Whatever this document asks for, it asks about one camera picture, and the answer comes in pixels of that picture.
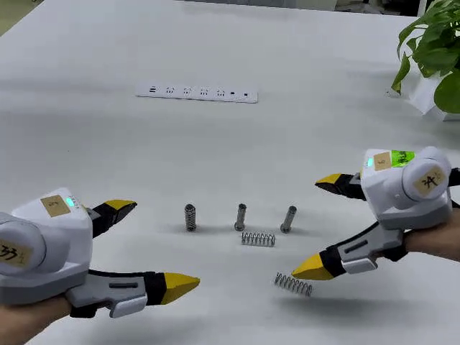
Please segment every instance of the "human hand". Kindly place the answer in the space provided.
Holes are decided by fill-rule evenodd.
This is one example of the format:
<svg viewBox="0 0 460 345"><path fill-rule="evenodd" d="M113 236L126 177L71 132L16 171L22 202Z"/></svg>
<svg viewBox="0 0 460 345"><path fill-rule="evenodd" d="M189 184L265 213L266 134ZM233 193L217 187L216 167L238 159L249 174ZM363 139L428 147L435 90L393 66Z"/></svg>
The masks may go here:
<svg viewBox="0 0 460 345"><path fill-rule="evenodd" d="M67 316L71 305L55 297L32 305L0 306L0 345L23 345L54 321Z"/></svg>
<svg viewBox="0 0 460 345"><path fill-rule="evenodd" d="M405 235L408 252L420 252L460 262L460 208L454 208L449 222Z"/></svg>

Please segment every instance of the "screw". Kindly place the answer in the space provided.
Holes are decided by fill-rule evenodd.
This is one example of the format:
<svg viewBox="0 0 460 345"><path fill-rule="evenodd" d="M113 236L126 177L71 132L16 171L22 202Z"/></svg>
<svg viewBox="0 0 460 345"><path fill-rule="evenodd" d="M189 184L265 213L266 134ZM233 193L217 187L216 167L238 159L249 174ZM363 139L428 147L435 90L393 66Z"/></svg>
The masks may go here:
<svg viewBox="0 0 460 345"><path fill-rule="evenodd" d="M290 225L294 220L295 212L297 212L297 208L295 206L289 206L285 221L280 226L281 232L287 234L290 231Z"/></svg>
<svg viewBox="0 0 460 345"><path fill-rule="evenodd" d="M196 210L191 203L185 205L185 228L187 231L196 230Z"/></svg>
<svg viewBox="0 0 460 345"><path fill-rule="evenodd" d="M234 225L235 230L244 230L244 216L246 216L246 205L240 203L238 205L238 214L236 215L236 223Z"/></svg>

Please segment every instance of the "compression spring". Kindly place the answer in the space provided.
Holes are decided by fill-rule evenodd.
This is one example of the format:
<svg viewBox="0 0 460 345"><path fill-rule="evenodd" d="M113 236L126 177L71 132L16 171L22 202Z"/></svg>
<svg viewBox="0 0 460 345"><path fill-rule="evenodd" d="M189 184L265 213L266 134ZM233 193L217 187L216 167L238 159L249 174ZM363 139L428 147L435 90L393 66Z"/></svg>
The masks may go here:
<svg viewBox="0 0 460 345"><path fill-rule="evenodd" d="M187 231L196 230L196 210L191 203L185 206L185 228Z"/></svg>
<svg viewBox="0 0 460 345"><path fill-rule="evenodd" d="M241 233L241 244L249 246L273 247L275 245L275 235L263 234L262 232L246 232Z"/></svg>
<svg viewBox="0 0 460 345"><path fill-rule="evenodd" d="M298 293L307 297L311 296L311 292L313 290L313 286L311 284L308 284L307 282L301 282L299 279L289 277L279 272L275 277L275 285L293 293Z"/></svg>

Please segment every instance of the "label sticker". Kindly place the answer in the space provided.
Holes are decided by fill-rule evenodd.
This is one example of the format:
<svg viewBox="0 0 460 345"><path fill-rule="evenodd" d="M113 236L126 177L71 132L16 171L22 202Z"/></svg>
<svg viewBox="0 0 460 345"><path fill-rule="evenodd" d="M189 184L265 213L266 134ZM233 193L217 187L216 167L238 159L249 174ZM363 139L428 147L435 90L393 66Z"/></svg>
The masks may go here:
<svg viewBox="0 0 460 345"><path fill-rule="evenodd" d="M32 248L0 239L0 262L15 267L25 267L31 255Z"/></svg>
<svg viewBox="0 0 460 345"><path fill-rule="evenodd" d="M424 176L414 182L414 187L422 196L427 196L433 189L438 187L446 179L440 167L434 167Z"/></svg>
<svg viewBox="0 0 460 345"><path fill-rule="evenodd" d="M391 165L393 167L404 167L415 158L412 151L391 151Z"/></svg>
<svg viewBox="0 0 460 345"><path fill-rule="evenodd" d="M389 152L379 153L374 156L375 171L385 170L391 168L391 156Z"/></svg>
<svg viewBox="0 0 460 345"><path fill-rule="evenodd" d="M48 196L40 200L51 218L70 213L70 209L60 195Z"/></svg>

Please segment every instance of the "power outlet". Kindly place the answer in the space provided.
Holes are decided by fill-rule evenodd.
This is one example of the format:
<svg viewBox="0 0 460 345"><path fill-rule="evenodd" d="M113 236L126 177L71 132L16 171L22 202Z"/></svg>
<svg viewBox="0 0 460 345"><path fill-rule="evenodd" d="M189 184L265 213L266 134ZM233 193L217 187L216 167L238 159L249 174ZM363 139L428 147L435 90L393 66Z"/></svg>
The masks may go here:
<svg viewBox="0 0 460 345"><path fill-rule="evenodd" d="M253 88L184 86L165 83L143 83L137 87L136 96L236 103L258 102L257 91Z"/></svg>

